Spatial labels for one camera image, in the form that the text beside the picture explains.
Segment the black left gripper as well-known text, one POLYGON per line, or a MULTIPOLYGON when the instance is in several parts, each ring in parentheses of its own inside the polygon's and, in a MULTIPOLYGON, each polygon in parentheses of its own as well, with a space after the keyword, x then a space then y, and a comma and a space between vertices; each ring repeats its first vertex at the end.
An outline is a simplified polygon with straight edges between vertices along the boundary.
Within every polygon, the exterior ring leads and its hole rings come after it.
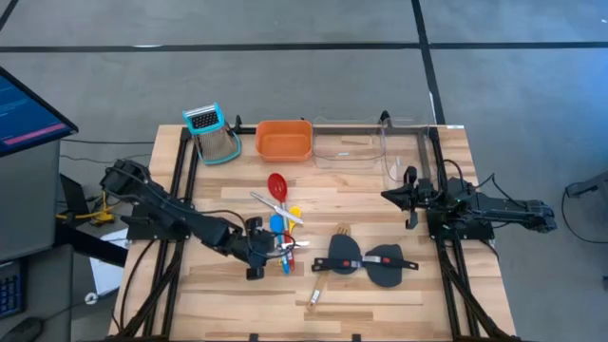
MULTIPOLYGON (((248 218, 245 221, 245 234, 237 237, 232 245, 232 255, 248 265, 247 280, 259 280, 264 277, 264 267, 275 250, 275 237, 279 244, 294 244, 295 239, 289 234, 275 234, 262 228, 262 217, 248 218)), ((283 258, 295 247, 289 245, 279 248, 276 258, 283 258)))

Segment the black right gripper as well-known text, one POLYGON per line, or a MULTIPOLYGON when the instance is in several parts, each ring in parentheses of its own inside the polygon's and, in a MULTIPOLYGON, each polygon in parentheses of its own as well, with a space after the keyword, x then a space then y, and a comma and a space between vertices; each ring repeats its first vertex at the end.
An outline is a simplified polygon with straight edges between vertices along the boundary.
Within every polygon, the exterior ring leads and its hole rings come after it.
POLYGON ((381 196, 395 204, 401 210, 409 212, 409 219, 406 220, 406 228, 413 229, 418 223, 417 208, 429 208, 440 193, 434 189, 430 179, 417 177, 417 169, 409 166, 404 174, 404 185, 401 187, 386 190, 381 196))

